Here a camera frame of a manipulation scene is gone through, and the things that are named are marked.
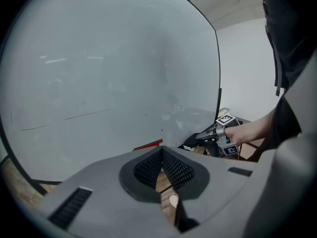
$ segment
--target black sleeve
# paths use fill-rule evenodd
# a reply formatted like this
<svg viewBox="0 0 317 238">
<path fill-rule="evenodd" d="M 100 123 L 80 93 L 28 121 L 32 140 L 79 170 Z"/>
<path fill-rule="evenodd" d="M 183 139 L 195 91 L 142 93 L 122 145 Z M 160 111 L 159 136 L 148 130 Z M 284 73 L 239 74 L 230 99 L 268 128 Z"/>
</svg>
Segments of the black sleeve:
<svg viewBox="0 0 317 238">
<path fill-rule="evenodd" d="M 289 88 L 316 47 L 315 0 L 264 0 L 267 29 Z"/>
</svg>

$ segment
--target gray panel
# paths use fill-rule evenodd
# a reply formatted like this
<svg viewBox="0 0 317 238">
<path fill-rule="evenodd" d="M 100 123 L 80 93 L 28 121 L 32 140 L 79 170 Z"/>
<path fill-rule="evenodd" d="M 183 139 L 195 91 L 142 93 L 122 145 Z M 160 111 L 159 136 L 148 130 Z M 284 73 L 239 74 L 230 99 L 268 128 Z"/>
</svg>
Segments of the gray panel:
<svg viewBox="0 0 317 238">
<path fill-rule="evenodd" d="M 253 171 L 256 163 L 214 158 L 206 155 L 193 154 L 181 149 L 173 148 L 175 152 L 204 165 L 210 173 L 207 188 L 198 199 L 183 201 L 183 206 L 189 218 L 199 223 L 215 215 L 241 190 L 247 176 L 229 172 L 231 167 Z"/>
<path fill-rule="evenodd" d="M 246 224 L 245 237 L 270 236 L 305 200 L 317 175 L 316 138 L 317 134 L 310 134 L 288 139 L 278 147 L 265 189 Z"/>
<path fill-rule="evenodd" d="M 186 0 L 31 0 L 0 65 L 5 133 L 48 181 L 161 138 L 179 146 L 214 121 L 218 59 Z"/>
<path fill-rule="evenodd" d="M 119 183 L 126 163 L 152 148 L 98 161 L 84 168 L 45 196 L 38 211 L 48 217 L 78 188 L 93 191 L 68 231 L 79 237 L 168 237 L 178 234 L 164 216 L 160 204 L 135 200 Z"/>
<path fill-rule="evenodd" d="M 317 50 L 285 94 L 303 133 L 317 132 Z"/>
<path fill-rule="evenodd" d="M 275 150 L 262 154 L 243 189 L 216 215 L 182 237 L 242 237 L 245 225 L 265 187 Z"/>
</svg>

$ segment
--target black mesh vent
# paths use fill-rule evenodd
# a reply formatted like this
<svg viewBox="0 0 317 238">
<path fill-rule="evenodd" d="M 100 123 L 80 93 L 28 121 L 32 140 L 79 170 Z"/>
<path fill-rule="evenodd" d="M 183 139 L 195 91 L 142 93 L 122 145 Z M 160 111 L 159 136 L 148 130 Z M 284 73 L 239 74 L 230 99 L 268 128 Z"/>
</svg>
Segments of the black mesh vent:
<svg viewBox="0 0 317 238">
<path fill-rule="evenodd" d="M 155 189 L 159 172 L 162 168 L 160 150 L 140 162 L 134 168 L 134 176 L 146 186 Z"/>
<path fill-rule="evenodd" d="M 175 190 L 189 182 L 195 174 L 190 166 L 163 150 L 163 169 Z"/>
<path fill-rule="evenodd" d="M 62 229 L 66 229 L 83 207 L 91 191 L 78 188 L 73 194 L 57 209 L 49 220 Z"/>
</svg>

